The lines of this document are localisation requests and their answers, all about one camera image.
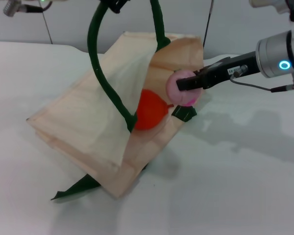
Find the brown paper bag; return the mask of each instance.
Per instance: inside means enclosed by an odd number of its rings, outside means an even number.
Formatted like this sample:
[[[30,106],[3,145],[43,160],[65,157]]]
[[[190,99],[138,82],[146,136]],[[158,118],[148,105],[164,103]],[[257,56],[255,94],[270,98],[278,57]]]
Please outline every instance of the brown paper bag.
[[[167,34],[171,43],[154,53],[154,33],[124,33],[100,61],[107,81],[134,114],[141,90],[170,103],[165,83],[179,69],[203,67],[200,38]],[[127,130],[124,118],[103,92],[91,70],[28,123],[52,148],[66,155],[115,197],[122,196],[143,167],[168,144],[191,113],[174,117],[173,107],[155,128]]]

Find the orange balloon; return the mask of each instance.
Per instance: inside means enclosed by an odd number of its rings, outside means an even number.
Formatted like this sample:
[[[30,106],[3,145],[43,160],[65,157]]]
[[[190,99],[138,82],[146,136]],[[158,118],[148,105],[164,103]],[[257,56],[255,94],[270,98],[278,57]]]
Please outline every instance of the orange balloon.
[[[150,90],[143,89],[137,108],[136,130],[149,130],[158,125],[168,114],[169,107],[160,96]]]

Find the white wall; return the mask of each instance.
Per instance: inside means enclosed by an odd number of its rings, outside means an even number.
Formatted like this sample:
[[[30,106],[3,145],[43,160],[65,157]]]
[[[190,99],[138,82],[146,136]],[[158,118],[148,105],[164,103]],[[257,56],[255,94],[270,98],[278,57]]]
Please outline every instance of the white wall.
[[[252,8],[248,0],[215,0],[205,58],[254,51],[260,39],[289,29],[288,14],[279,15],[272,6]]]
[[[167,32],[204,36],[210,0],[159,0]],[[54,2],[45,13],[54,44],[72,45],[87,51],[87,31],[99,0]],[[149,0],[132,0],[120,14],[105,15],[98,38],[99,52],[105,52],[123,31],[153,32]]]
[[[6,1],[0,1],[0,41],[50,43],[42,14],[15,14],[13,18],[3,14]],[[38,1],[29,4],[38,5]]]

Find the white table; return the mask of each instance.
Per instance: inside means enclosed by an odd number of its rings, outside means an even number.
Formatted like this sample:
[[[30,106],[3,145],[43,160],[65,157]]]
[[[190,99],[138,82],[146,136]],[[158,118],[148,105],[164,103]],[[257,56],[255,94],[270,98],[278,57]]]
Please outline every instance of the white table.
[[[206,92],[124,199],[97,189],[51,202],[84,173],[25,120],[90,66],[73,47],[0,43],[0,235],[294,235],[294,92],[230,82]]]

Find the pink foam ball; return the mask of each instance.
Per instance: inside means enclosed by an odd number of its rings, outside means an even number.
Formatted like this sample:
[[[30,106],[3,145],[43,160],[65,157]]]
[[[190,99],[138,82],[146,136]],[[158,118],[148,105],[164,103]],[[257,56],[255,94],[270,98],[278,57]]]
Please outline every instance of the pink foam ball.
[[[202,91],[201,88],[190,90],[190,91],[180,91],[177,87],[176,81],[181,78],[196,76],[190,70],[179,70],[173,73],[167,80],[166,92],[169,100],[174,105],[180,106],[192,106],[195,104],[196,100],[199,98]]]

